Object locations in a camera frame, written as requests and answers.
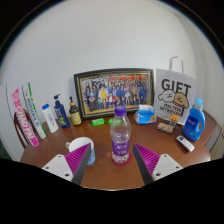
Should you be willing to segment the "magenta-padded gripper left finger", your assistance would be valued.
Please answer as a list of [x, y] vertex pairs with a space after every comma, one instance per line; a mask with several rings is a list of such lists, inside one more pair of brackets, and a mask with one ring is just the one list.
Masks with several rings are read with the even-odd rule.
[[57, 154], [46, 165], [44, 165], [42, 169], [73, 182], [76, 185], [80, 185], [90, 155], [91, 145], [86, 144], [67, 155]]

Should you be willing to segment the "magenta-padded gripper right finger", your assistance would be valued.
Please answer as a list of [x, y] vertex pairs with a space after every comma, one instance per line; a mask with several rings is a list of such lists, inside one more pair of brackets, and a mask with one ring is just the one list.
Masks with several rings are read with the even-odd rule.
[[168, 154], [159, 155], [139, 144], [133, 145], [133, 154], [145, 185], [182, 169]]

